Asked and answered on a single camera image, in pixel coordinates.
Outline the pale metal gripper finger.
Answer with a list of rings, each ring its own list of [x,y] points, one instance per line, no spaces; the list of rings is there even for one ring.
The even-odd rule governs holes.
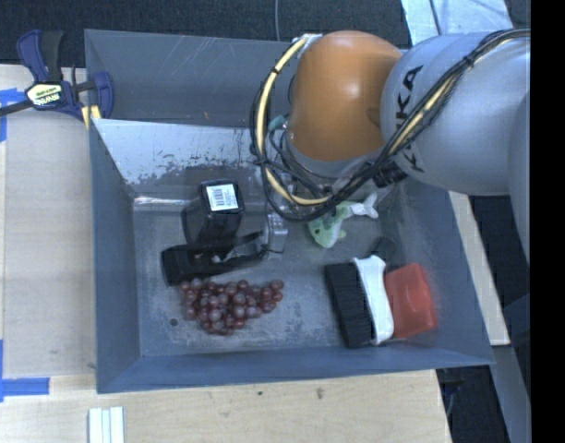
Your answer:
[[[284,219],[277,213],[267,215],[267,247],[271,253],[282,253],[284,251],[288,228]]]

